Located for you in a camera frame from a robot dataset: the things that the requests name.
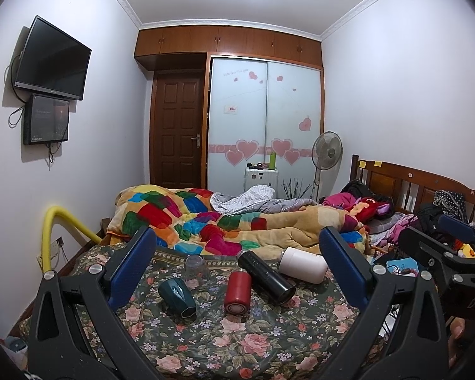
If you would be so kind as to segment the colourful patchwork blanket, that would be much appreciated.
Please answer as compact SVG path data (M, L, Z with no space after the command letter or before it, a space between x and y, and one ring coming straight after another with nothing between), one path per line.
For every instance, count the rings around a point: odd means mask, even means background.
M266 260L277 259L288 247L319 254L320 231L330 225L362 253L371 245L367 228L345 210L311 205L275 214L225 215L212 208L211 196L205 189L172 190L153 184L130 187L118 194L106 232L116 244L148 225L159 245L168 249L227 257L252 250Z

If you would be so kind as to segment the red plush toy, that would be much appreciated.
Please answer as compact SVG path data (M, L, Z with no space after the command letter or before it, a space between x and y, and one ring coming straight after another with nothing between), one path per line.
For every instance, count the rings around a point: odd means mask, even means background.
M378 202L370 197L359 198L349 213L362 223L368 223L377 216L385 216L392 208L389 202Z

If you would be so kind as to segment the white small cabinet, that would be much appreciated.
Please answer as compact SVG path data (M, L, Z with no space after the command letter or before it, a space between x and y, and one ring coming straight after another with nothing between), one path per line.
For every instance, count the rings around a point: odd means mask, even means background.
M266 185L271 187L275 193L278 191L279 183L279 172L277 169L256 169L249 168L245 169L244 174L244 191L255 185Z

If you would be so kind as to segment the white thermos cup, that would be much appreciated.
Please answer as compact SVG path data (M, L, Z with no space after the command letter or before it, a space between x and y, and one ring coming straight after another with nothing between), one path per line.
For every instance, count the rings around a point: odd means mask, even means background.
M321 255L288 247L281 255L278 270L286 276L318 285L325 278L328 264Z

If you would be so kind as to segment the red thermos cup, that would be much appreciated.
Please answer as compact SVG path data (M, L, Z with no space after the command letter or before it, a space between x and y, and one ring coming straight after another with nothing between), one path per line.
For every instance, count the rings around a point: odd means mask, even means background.
M234 270L228 279L224 307L227 313L240 316L247 313L251 303L251 276L244 269Z

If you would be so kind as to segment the green bottle on cabinet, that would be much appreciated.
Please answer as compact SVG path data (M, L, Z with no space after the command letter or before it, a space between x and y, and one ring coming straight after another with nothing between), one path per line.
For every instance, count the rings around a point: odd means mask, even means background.
M269 169L275 170L276 169L276 153L271 152L269 155Z

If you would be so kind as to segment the black thermos bottle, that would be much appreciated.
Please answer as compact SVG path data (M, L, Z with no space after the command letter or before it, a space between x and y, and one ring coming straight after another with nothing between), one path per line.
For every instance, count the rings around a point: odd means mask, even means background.
M296 287L251 250L237 254L237 264L248 272L252 287L273 305L288 303L296 293Z

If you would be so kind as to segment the grey white crumpled sheet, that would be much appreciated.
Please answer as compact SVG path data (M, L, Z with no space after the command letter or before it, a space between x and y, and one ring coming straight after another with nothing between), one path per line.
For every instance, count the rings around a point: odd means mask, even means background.
M212 209L220 214L235 215L247 213L278 214L294 212L307 206L317 206L310 198L274 198L275 190L265 184L252 186L238 196L215 192L210 197Z

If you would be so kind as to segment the floral green quilt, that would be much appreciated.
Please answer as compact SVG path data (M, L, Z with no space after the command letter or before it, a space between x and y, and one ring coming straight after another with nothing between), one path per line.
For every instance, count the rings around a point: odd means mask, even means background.
M126 245L90 249L67 276L106 264ZM280 306L253 294L249 311L236 316L224 307L236 261L208 257L210 276L201 284L185 281L184 261L172 250L155 250L129 302L117 310L157 369L156 379L308 379L319 373L358 317L332 276L319 285L299 282L291 300ZM194 298L195 317L182 319L168 310L159 285L169 278L185 282ZM77 313L98 361L110 364L86 308L78 306Z

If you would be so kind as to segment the wooden bed headboard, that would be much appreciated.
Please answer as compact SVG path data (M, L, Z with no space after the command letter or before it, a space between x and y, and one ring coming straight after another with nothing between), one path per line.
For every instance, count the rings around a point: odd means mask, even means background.
M475 222L475 190L445 176L383 161L352 156L350 180L359 180L379 195L390 197L395 210L410 214L433 201L434 193L447 190L463 195L469 222Z

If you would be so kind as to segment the wall mounted black television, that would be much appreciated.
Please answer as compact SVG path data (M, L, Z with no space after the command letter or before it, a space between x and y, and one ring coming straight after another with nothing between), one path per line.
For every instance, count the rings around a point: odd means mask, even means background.
M91 54L89 47L36 16L19 55L13 86L81 100Z

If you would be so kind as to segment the dark green faceted cup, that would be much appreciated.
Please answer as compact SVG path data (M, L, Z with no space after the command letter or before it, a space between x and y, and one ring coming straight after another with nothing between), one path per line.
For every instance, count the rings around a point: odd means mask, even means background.
M180 278L169 278L159 285L159 295L168 310L182 319L196 316L194 298L185 282Z

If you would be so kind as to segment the clear glass cup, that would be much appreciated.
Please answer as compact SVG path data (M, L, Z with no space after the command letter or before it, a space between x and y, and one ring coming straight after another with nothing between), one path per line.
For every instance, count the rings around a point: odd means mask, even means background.
M188 255L184 261L185 281L198 282L199 284L207 282L210 276L206 260L201 255Z

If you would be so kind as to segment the yellow plush toy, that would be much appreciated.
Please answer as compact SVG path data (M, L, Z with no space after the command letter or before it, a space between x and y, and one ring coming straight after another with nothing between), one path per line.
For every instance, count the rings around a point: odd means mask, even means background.
M470 244L463 244L462 247L457 251L457 254L461 258L475 259L475 251Z

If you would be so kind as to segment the sliding wardrobe with hearts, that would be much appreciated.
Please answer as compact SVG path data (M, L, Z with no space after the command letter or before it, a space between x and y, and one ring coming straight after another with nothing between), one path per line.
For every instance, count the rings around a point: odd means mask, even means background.
M248 58L214 57L207 120L206 186L237 196L245 169L269 169L276 153L278 198L310 197L311 149L321 133L318 69Z

